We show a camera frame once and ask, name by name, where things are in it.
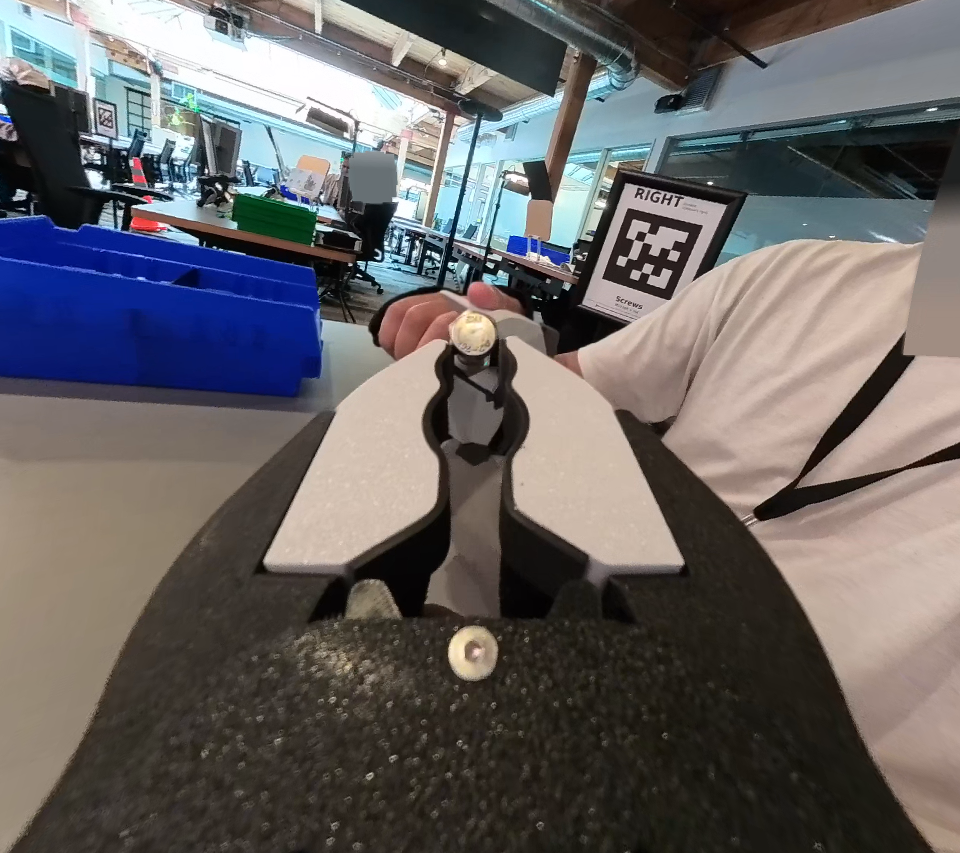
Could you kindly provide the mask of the black office chair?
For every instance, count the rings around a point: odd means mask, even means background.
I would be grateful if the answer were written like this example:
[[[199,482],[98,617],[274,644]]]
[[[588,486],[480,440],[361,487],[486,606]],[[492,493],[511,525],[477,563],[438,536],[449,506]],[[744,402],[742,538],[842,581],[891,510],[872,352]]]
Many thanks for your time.
[[[123,229],[127,230],[133,219],[133,206],[149,198],[172,200],[160,190],[138,185],[91,187],[80,151],[51,94],[3,82],[2,102],[30,161],[42,213],[55,226],[77,230],[84,225],[98,225],[104,207],[112,202],[123,207]]]

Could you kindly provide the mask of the ceiling projector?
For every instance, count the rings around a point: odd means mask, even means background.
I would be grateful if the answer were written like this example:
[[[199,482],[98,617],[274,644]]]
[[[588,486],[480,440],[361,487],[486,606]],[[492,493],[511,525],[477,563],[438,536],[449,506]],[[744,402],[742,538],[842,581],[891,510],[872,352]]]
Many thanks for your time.
[[[241,49],[246,48],[251,25],[248,13],[214,3],[203,13],[202,24],[212,38]]]

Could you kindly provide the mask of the steel hex bolt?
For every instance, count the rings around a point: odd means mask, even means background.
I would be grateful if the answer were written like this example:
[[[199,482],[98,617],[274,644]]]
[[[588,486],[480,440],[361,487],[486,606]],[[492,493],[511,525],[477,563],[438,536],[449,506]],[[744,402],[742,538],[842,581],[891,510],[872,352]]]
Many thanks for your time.
[[[498,346],[498,330],[493,319],[483,312],[466,308],[449,325],[449,343],[457,369],[474,376],[490,366]]]

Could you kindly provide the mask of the black monitor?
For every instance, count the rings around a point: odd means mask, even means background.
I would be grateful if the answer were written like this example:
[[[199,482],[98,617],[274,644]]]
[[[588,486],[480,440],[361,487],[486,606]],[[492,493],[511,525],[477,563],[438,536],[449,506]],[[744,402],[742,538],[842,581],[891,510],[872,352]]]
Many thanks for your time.
[[[198,115],[193,148],[193,166],[198,178],[226,176],[239,183],[237,170],[242,131],[229,122]]]

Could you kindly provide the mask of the small document stand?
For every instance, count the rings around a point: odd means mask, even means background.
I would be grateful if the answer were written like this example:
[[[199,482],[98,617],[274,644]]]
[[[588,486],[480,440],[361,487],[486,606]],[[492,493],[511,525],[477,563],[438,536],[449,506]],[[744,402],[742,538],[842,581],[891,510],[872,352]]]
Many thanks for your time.
[[[322,197],[330,170],[330,160],[310,154],[301,155],[284,174],[283,187],[300,200],[316,202]]]

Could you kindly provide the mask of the wooden desk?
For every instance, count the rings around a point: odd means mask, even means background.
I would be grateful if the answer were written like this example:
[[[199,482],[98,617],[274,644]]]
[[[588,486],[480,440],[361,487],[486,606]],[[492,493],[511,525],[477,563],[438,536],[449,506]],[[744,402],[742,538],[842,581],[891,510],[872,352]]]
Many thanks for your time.
[[[257,250],[254,253],[255,256],[266,256],[264,250],[268,249],[295,254],[310,260],[349,265],[359,262],[359,254],[353,250],[297,243],[293,240],[240,230],[232,219],[216,211],[199,208],[192,199],[135,204],[131,207],[130,213],[133,217],[165,223],[190,235],[198,234],[207,241],[216,241],[220,246],[254,247]]]
[[[404,265],[413,266],[420,275],[426,274],[426,261],[430,256],[438,254],[442,257],[448,251],[448,266],[444,272],[437,271],[438,279],[452,278],[454,265],[458,264],[465,268],[464,283],[503,274],[513,286],[547,297],[575,290],[579,282],[579,278],[566,267],[486,247],[471,239],[451,238],[440,230],[402,216],[392,219],[387,237],[388,253],[401,257]]]

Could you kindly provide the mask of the green plastic bin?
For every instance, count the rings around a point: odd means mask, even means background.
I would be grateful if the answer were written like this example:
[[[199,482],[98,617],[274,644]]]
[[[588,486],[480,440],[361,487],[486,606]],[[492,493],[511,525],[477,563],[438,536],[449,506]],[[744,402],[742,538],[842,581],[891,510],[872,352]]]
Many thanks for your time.
[[[315,242],[316,212],[283,198],[236,193],[231,219],[242,232],[308,247]]]

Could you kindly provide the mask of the blue plastic bin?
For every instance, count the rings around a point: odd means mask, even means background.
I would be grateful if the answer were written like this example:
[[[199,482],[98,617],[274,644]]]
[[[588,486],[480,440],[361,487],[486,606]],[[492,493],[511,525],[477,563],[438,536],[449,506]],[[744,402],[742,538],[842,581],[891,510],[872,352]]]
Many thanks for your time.
[[[2,220],[3,377],[294,397],[322,357],[305,266]]]
[[[570,247],[561,247],[536,236],[510,235],[507,252],[525,259],[536,257],[540,262],[561,266],[571,261]]]

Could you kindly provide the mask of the person's right hand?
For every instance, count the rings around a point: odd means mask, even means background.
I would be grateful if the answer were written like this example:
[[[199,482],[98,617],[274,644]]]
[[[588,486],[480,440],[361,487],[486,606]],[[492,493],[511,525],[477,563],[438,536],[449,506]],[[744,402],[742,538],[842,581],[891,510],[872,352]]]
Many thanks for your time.
[[[368,324],[374,344],[399,361],[427,343],[447,342],[450,325],[465,309],[455,305],[448,294],[447,290],[428,287],[397,296],[384,304]],[[518,300],[509,290],[490,283],[471,283],[464,296],[474,311],[509,311],[531,316],[524,300]]]

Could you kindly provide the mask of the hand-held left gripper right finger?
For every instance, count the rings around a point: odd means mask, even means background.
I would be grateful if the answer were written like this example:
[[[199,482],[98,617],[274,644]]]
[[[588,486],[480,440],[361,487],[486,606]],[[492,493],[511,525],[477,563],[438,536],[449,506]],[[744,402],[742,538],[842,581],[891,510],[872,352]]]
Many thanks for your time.
[[[614,408],[512,335],[501,344],[499,607],[544,617],[571,583],[676,577],[686,563]]]

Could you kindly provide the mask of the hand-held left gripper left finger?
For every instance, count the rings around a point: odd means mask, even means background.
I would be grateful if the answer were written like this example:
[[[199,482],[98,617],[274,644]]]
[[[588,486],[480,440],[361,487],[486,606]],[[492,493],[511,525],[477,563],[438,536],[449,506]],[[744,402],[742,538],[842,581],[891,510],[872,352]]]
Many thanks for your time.
[[[338,404],[263,556],[271,574],[379,581],[418,617],[450,551],[453,355],[434,341]]]

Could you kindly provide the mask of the orange traffic cone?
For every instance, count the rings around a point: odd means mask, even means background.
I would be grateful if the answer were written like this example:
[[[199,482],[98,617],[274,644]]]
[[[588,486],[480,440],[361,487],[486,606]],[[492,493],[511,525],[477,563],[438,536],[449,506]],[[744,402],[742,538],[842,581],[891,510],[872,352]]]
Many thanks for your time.
[[[131,181],[133,185],[139,187],[147,187],[148,182],[143,170],[142,161],[139,157],[134,157],[130,160],[131,166]],[[165,233],[169,226],[162,222],[157,222],[151,219],[147,219],[138,215],[134,215],[131,218],[129,229],[133,232],[147,235],[162,235]]]

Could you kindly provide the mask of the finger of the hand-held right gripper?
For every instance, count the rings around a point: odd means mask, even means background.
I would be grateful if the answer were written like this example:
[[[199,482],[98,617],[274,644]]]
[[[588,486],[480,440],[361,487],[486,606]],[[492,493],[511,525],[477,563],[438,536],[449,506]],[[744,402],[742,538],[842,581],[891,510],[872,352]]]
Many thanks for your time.
[[[449,465],[503,465],[507,440],[496,371],[453,373],[447,399],[446,460]]]
[[[449,290],[443,290],[440,294],[450,307],[457,309],[457,315],[465,309],[474,309],[489,316],[496,326],[498,343],[513,337],[539,353],[546,354],[544,329],[534,320],[509,309],[475,307],[466,296]]]

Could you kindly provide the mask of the framed marker sign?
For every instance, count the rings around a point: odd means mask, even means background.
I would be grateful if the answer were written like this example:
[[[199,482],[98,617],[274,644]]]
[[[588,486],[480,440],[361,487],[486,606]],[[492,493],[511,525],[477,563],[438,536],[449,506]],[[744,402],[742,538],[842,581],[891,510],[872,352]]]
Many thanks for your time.
[[[576,305],[629,324],[711,271],[745,191],[618,168],[575,287]]]

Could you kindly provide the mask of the black floor lamp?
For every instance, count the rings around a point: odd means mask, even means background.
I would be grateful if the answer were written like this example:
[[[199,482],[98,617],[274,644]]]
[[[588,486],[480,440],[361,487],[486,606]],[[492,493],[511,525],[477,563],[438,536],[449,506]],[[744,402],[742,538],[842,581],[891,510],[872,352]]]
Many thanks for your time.
[[[469,147],[465,157],[465,164],[462,174],[462,182],[457,201],[454,207],[454,215],[448,230],[447,238],[443,244],[438,271],[435,281],[435,290],[440,292],[445,288],[450,260],[452,256],[452,247],[455,240],[457,229],[460,224],[463,205],[465,202],[467,187],[470,181],[470,173],[474,163],[474,152],[481,133],[481,127],[485,122],[500,122],[502,113],[495,107],[483,103],[476,98],[465,99],[461,103],[466,115],[474,119],[472,132],[469,139]]]

